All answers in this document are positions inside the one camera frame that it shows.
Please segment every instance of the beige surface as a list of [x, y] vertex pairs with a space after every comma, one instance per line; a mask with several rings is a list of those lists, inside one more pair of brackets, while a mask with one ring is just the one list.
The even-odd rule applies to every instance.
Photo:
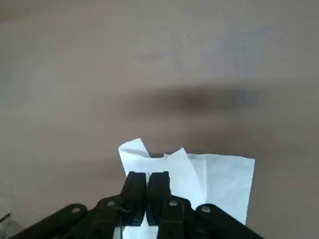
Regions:
[[248, 226], [316, 238], [318, 7], [2, 0], [2, 205], [24, 225], [93, 206], [124, 181], [117, 147], [142, 137], [154, 153], [255, 158]]

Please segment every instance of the paper towel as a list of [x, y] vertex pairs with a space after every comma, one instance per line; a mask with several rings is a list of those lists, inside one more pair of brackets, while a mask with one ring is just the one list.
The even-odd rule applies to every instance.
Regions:
[[[142, 140], [126, 142], [119, 147], [126, 175], [130, 171], [168, 171], [173, 195], [190, 200], [192, 208], [212, 203], [246, 223], [255, 160], [218, 154], [187, 154], [183, 148], [162, 158], [151, 158]], [[149, 227], [146, 219], [141, 227], [127, 227], [125, 239], [156, 238], [157, 227]]]

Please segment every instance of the white paper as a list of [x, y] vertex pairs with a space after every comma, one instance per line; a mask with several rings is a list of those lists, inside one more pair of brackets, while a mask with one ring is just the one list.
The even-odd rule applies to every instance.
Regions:
[[[173, 195], [190, 200], [192, 208], [212, 203], [246, 223], [254, 173], [254, 159], [218, 154], [187, 154], [183, 148], [162, 158], [150, 158], [141, 139], [122, 144], [119, 153], [126, 175], [130, 171], [168, 171]], [[127, 227], [124, 239], [155, 239], [157, 227], [149, 227], [144, 218], [141, 227]]]

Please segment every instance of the metal bolt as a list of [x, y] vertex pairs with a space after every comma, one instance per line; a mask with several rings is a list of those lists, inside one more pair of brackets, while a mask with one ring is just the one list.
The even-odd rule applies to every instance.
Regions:
[[113, 201], [109, 201], [109, 202], [108, 202], [108, 206], [109, 206], [109, 207], [112, 207], [112, 206], [114, 206], [114, 205], [115, 205], [115, 202], [113, 202]]
[[208, 206], [202, 207], [201, 210], [205, 213], [210, 213], [210, 208]]
[[81, 211], [80, 208], [73, 208], [73, 209], [72, 209], [72, 213], [78, 213], [79, 211]]
[[172, 207], [175, 207], [175, 206], [177, 206], [177, 201], [171, 200], [171, 201], [169, 202], [169, 205], [172, 206]]

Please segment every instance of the black plastic part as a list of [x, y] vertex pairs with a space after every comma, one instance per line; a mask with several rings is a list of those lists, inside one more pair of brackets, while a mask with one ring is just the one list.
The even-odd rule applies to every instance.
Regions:
[[12, 239], [49, 239], [58, 237], [77, 224], [88, 213], [82, 204], [71, 204], [18, 233]]
[[[203, 207], [208, 208], [209, 211], [203, 211]], [[210, 235], [211, 238], [262, 239], [254, 231], [213, 204], [203, 204], [197, 207], [196, 220], [205, 228], [204, 233]]]
[[184, 206], [177, 198], [164, 202], [157, 239], [184, 239]]
[[146, 208], [146, 175], [129, 172], [120, 193], [121, 218], [124, 226], [141, 225]]
[[193, 210], [171, 194], [168, 172], [153, 173], [148, 186], [145, 173], [130, 172], [119, 195], [90, 211], [69, 205], [13, 239], [120, 239], [124, 226], [141, 225], [145, 211], [149, 225], [159, 227], [158, 239], [262, 239], [215, 205]]
[[147, 190], [146, 216], [150, 226], [158, 226], [163, 205], [171, 197], [168, 172], [152, 173]]

